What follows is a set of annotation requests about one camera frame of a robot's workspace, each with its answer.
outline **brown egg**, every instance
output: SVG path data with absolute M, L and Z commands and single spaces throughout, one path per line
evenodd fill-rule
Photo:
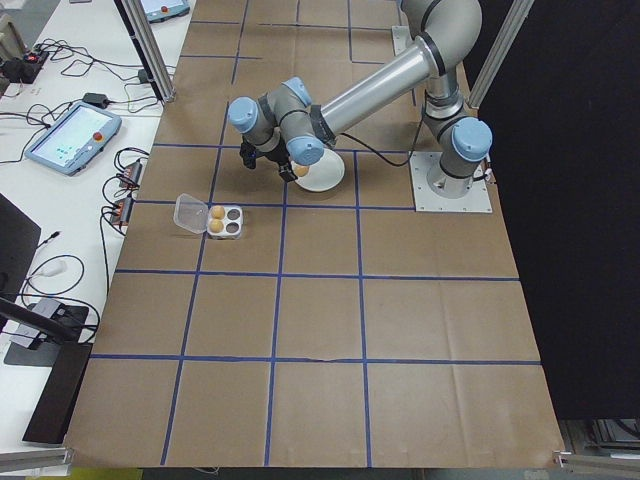
M 309 167 L 304 165 L 296 165 L 293 168 L 293 173 L 295 173 L 298 177 L 304 177 L 307 173 L 309 173 Z
M 222 230 L 224 230 L 224 223 L 222 222 L 222 220 L 214 218 L 209 222 L 209 230 L 211 230 L 213 233 L 220 233 Z
M 222 205 L 216 205 L 211 209 L 211 216 L 222 220 L 224 218 L 224 207 Z

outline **white plate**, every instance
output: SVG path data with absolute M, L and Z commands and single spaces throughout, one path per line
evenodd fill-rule
M 344 177 L 344 162 L 340 155 L 328 148 L 317 163 L 309 167 L 309 173 L 299 177 L 296 183 L 310 192 L 326 192 L 340 183 Z

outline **blue tape line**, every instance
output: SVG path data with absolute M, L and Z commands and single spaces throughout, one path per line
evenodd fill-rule
M 160 465 L 164 465 L 169 454 L 169 440 L 171 438 L 171 429 L 173 428 L 173 419 L 176 414 L 176 403 L 178 402 L 178 391 L 180 390 L 180 378 L 182 378 L 182 361 L 178 362 L 176 370 L 176 381 L 173 384 L 173 396 L 171 397 L 171 409 L 169 410 L 169 419 L 167 420 L 167 431 L 164 437 L 164 445 L 162 447 L 162 458 Z
M 271 425 L 273 420 L 273 402 L 276 377 L 276 353 L 278 348 L 278 322 L 280 320 L 280 294 L 282 291 L 282 272 L 284 269 L 284 245 L 286 241 L 287 229 L 287 194 L 288 188 L 285 184 L 282 191 L 282 224 L 280 225 L 280 252 L 278 259 L 278 280 L 276 282 L 275 308 L 273 312 L 273 337 L 271 339 L 271 368 L 269 372 L 269 404 L 267 407 L 267 429 L 264 445 L 264 466 L 269 466 L 271 456 Z
M 128 354 L 128 353 L 92 353 L 94 360 L 146 360 L 211 363 L 337 363 L 363 365 L 463 365 L 463 366 L 534 366 L 542 365 L 540 360 L 448 360 L 420 358 L 305 358 L 305 357 L 236 357 L 230 355 L 171 355 L 171 354 Z
M 347 280 L 405 280 L 416 282 L 519 282 L 518 277 L 439 277 L 439 276 L 401 276 L 401 275 L 350 275 L 341 273 L 272 273 L 272 272 L 224 272 L 210 270 L 151 270 L 118 268 L 119 274 L 157 274 L 157 275 L 219 275 L 229 277 L 282 277 L 282 278 L 329 278 Z
M 240 150 L 240 145 L 212 145 L 212 144 L 197 144 L 197 143 L 154 143 L 154 147 L 175 147 L 175 148 L 228 148 L 232 150 Z M 360 149 L 360 148 L 334 148 L 334 152 L 344 152 L 344 153 L 371 153 L 370 150 Z M 380 153 L 397 153 L 397 154 L 407 154 L 406 150 L 378 150 Z
M 240 22 L 224 22 L 219 20 L 191 20 L 191 23 L 211 23 L 214 25 L 240 25 Z
M 326 28 L 331 30 L 349 30 L 349 27 L 342 27 L 340 25 L 322 25 L 317 23 L 300 23 L 296 20 L 296 23 L 259 23 L 258 25 L 264 27 L 296 27 L 296 28 Z M 364 30 L 374 32 L 388 32 L 388 28 L 380 27 L 351 27 L 351 30 Z
M 224 131 L 225 128 L 227 126 L 227 112 L 229 110 L 229 102 L 227 102 L 226 108 L 225 108 L 225 112 L 224 112 L 224 119 L 222 122 L 222 130 L 220 132 L 220 143 L 222 143 L 222 139 L 224 138 Z M 209 187 L 209 200 L 211 200 L 211 197 L 213 196 L 213 191 L 215 189 L 216 186 L 216 179 L 218 178 L 218 168 L 220 166 L 220 152 L 221 150 L 218 149 L 218 159 L 216 161 L 216 168 L 213 174 L 213 177 L 211 179 L 211 185 Z M 193 316 L 193 308 L 195 306 L 195 299 L 196 299 L 196 295 L 197 295 L 197 291 L 198 291 L 198 282 L 200 280 L 200 269 L 202 267 L 202 259 L 204 257 L 204 250 L 205 250 L 205 246 L 206 246 L 206 242 L 207 242 L 207 234 L 203 233 L 202 235 L 202 239 L 200 240 L 200 252 L 198 253 L 198 261 L 196 263 L 196 272 L 194 275 L 194 279 L 193 279 L 193 288 L 191 290 L 191 298 L 189 299 L 189 308 L 187 310 L 187 319 L 185 322 L 185 327 L 184 327 L 184 332 L 182 335 L 182 346 L 180 348 L 180 355 L 182 357 L 184 357 L 186 350 L 187 350 L 187 342 L 189 339 L 189 329 L 191 327 L 191 319 Z M 162 458 L 160 460 L 160 465 L 165 465 L 166 461 L 167 461 L 167 455 L 169 453 L 169 444 L 171 441 L 171 433 L 173 431 L 173 420 L 175 417 L 175 410 L 176 410 L 176 406 L 177 406 L 177 401 L 178 401 L 178 391 L 180 389 L 180 383 L 182 380 L 182 365 L 183 365 L 184 360 L 181 359 L 178 361 L 178 369 L 176 372 L 176 380 L 175 380 L 175 384 L 174 384 L 174 392 L 173 392 L 173 398 L 171 400 L 171 409 L 169 411 L 169 419 L 167 421 L 167 431 L 165 433 L 165 440 L 164 440 L 164 446 L 162 448 Z
M 145 203 L 149 205 L 173 205 L 176 202 L 174 200 L 136 200 L 136 203 Z M 238 205 L 240 207 L 254 207 L 254 208 L 281 208 L 280 203 L 244 203 L 244 202 L 216 202 L 209 201 L 209 206 L 212 205 Z M 288 208 L 316 208 L 316 209 L 328 209 L 328 210 L 391 210 L 391 211 L 415 211 L 414 207 L 388 207 L 388 206 L 355 206 L 355 205 L 319 205 L 319 204 L 291 204 L 287 205 Z
M 238 73 L 238 63 L 240 62 L 240 45 L 242 44 L 242 35 L 244 34 L 244 26 L 247 22 L 247 12 L 249 11 L 249 0 L 245 0 L 244 13 L 242 15 L 242 23 L 240 24 L 240 35 L 238 36 L 238 48 L 236 50 L 236 59 L 233 63 L 233 72 L 231 73 L 231 85 L 236 83 L 236 74 Z
M 360 179 L 358 176 L 358 154 L 353 154 L 354 184 L 356 192 L 356 207 L 360 206 Z M 373 466 L 371 452 L 371 420 L 369 410 L 369 372 L 367 368 L 367 328 L 364 307 L 364 280 L 362 260 L 362 227 L 360 223 L 360 209 L 356 209 L 356 239 L 358 247 L 358 296 L 360 297 L 360 335 L 362 340 L 362 381 L 364 386 L 364 421 L 365 441 L 367 450 L 367 467 Z
M 262 60 L 262 57 L 243 57 L 241 55 L 207 55 L 197 53 L 181 54 L 180 58 L 221 58 L 228 60 Z
M 347 0 L 347 34 L 349 36 L 349 60 L 353 62 L 353 41 L 351 38 L 351 0 Z
M 351 63 L 360 64 L 360 65 L 384 65 L 384 62 L 373 62 L 367 60 L 351 60 Z

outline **power adapter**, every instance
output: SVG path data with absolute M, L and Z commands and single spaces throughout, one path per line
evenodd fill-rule
M 140 161 L 136 161 L 127 165 L 124 167 L 122 175 L 126 180 L 120 180 L 120 188 L 126 188 L 127 190 L 138 188 L 140 184 L 140 177 L 142 176 L 142 163 L 140 163 Z
M 82 101 L 94 107 L 102 108 L 103 110 L 107 108 L 110 103 L 107 96 L 103 93 L 85 93 Z
M 133 198 L 125 197 L 122 200 L 116 202 L 116 209 L 111 214 L 109 222 L 112 225 L 118 225 L 121 227 L 129 225 L 129 219 L 131 218 L 131 211 L 133 210 Z

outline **small black device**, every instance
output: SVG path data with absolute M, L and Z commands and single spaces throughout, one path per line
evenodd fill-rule
M 85 93 L 82 101 L 103 110 L 109 106 L 109 99 L 104 93 Z
M 22 58 L 7 60 L 2 65 L 2 74 L 11 83 L 31 85 L 42 70 L 42 66 L 49 58 L 49 52 L 33 50 L 25 53 Z

